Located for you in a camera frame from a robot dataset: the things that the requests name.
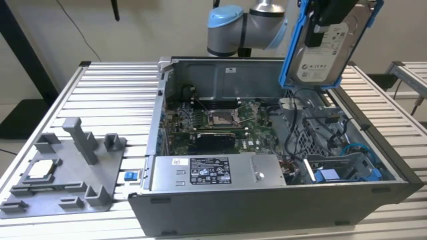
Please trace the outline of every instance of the hard drive label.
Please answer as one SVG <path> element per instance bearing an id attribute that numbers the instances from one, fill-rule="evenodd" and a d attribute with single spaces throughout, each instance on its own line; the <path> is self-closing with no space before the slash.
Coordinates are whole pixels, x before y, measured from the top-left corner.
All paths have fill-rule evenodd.
<path id="1" fill-rule="evenodd" d="M 199 184 L 231 184 L 232 172 L 228 157 L 198 157 L 190 159 L 190 182 Z"/>
<path id="2" fill-rule="evenodd" d="M 306 49 L 296 73 L 303 82 L 323 82 L 327 79 L 347 33 L 346 22 L 332 24 L 323 35 L 322 45 Z"/>

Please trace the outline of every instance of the power supply label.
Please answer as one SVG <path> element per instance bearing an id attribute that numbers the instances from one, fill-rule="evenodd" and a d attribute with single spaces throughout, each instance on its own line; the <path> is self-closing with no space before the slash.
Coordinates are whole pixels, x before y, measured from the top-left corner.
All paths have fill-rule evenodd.
<path id="1" fill-rule="evenodd" d="M 191 158 L 190 173 L 190 182 L 194 185 L 232 183 L 228 157 Z"/>

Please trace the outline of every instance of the metal table frame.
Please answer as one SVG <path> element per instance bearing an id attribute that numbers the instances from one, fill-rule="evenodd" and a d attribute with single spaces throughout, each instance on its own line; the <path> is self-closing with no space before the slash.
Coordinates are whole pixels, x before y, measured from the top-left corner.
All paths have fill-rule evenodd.
<path id="1" fill-rule="evenodd" d="M 0 178 L 0 201 L 28 166 L 35 154 L 32 144 L 41 132 L 55 132 L 61 139 L 65 117 L 81 117 L 83 130 L 95 136 L 116 132 L 127 137 L 124 159 L 109 211 L 0 220 L 0 238 L 8 239 L 143 239 L 144 232 L 127 202 L 127 193 L 139 181 L 126 184 L 124 173 L 144 166 L 158 92 L 158 63 L 91 63 L 73 74 L 40 125 Z M 359 67 L 348 66 L 340 84 L 370 118 L 388 143 L 427 182 L 427 131 L 391 97 L 375 85 Z M 358 225 L 234 235 L 194 236 L 188 240 L 247 239 L 426 239 L 427 187 L 400 204 L 382 206 Z"/>
<path id="2" fill-rule="evenodd" d="M 427 98 L 427 62 L 394 61 L 386 74 L 395 75 L 424 98 Z"/>

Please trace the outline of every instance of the barcode sticker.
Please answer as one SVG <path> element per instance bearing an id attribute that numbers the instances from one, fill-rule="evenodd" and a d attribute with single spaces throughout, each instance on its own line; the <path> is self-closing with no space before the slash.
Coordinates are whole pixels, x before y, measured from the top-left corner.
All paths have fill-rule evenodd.
<path id="1" fill-rule="evenodd" d="M 172 158 L 172 165 L 187 166 L 188 158 Z"/>

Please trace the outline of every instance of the blue latch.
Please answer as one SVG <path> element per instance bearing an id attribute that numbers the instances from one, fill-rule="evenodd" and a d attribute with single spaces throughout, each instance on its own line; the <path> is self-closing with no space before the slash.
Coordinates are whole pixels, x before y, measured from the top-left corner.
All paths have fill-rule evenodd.
<path id="1" fill-rule="evenodd" d="M 139 173 L 136 171 L 128 171 L 124 174 L 124 181 L 136 181 L 139 179 Z"/>

